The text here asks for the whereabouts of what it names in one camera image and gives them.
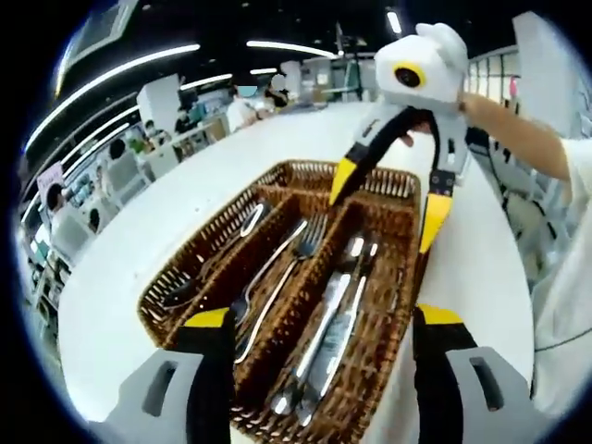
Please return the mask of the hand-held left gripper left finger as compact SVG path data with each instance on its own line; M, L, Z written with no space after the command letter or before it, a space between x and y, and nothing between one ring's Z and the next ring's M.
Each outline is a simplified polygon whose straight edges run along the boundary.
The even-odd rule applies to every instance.
M235 314L189 318L119 387L115 408L91 422L99 443L229 443Z

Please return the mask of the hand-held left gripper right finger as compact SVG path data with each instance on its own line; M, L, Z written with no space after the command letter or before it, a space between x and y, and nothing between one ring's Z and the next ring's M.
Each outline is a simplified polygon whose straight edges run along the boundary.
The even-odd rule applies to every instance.
M414 387L420 443L541 443L549 419L523 376L479 347L453 311L413 308Z

